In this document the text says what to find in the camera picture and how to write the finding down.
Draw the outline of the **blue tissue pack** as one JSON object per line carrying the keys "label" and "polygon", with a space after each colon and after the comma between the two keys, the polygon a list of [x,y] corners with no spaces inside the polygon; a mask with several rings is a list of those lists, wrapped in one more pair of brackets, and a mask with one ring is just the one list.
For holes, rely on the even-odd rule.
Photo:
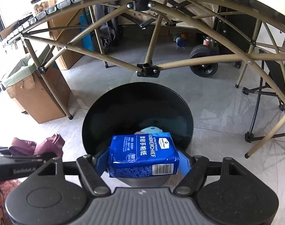
{"label": "blue tissue pack", "polygon": [[107,171],[113,178],[145,178],[175,175],[180,163],[170,133],[115,135]]}

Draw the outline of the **purple cloth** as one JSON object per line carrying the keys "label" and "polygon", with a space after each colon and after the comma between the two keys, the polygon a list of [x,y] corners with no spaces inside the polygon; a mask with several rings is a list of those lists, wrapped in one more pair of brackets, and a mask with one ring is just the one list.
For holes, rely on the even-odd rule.
{"label": "purple cloth", "polygon": [[54,153],[55,156],[63,156],[63,146],[65,145],[65,140],[59,133],[46,138],[41,144],[37,144],[34,141],[21,140],[14,138],[9,151],[12,155],[18,156],[34,156],[43,155],[45,153]]}

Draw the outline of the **light blue fluffy towel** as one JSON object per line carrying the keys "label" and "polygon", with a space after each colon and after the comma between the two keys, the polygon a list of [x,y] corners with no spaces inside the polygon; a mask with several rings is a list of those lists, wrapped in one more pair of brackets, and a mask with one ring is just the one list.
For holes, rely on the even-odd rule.
{"label": "light blue fluffy towel", "polygon": [[158,127],[150,126],[142,129],[140,132],[144,134],[157,134],[157,133],[162,133],[163,131]]}

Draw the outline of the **black round trash bin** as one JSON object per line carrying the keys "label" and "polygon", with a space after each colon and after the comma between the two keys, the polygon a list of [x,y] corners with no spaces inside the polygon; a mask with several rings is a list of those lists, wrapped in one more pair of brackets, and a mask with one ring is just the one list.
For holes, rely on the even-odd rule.
{"label": "black round trash bin", "polygon": [[89,155],[110,146],[114,135],[134,134],[155,126],[170,133],[176,148],[186,150],[193,135],[193,117],[184,99],[170,88],[135,82],[102,95],[87,112],[82,142]]}

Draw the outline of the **cardboard box with green liner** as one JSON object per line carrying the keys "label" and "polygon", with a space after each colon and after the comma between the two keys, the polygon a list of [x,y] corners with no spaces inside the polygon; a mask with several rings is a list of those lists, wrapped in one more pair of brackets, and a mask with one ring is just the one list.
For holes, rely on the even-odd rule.
{"label": "cardboard box with green liner", "polygon": [[[40,61],[44,60],[49,49],[50,46],[46,45],[35,51]],[[45,75],[62,103],[67,107],[70,87],[57,64],[54,63],[48,67]],[[1,83],[6,88],[9,97],[19,103],[37,123],[44,123],[66,116],[37,72],[29,53],[20,59],[9,74],[4,76]]]}

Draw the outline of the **black cart wheel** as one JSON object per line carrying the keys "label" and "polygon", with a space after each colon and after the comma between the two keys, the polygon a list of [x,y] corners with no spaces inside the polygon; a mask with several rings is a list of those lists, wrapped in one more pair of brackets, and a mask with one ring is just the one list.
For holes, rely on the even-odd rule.
{"label": "black cart wheel", "polygon": [[213,76],[218,70],[218,63],[209,63],[205,60],[206,57],[218,55],[218,51],[212,49],[210,46],[197,45],[190,53],[191,59],[201,58],[199,64],[190,66],[191,71],[197,76],[207,78]]}

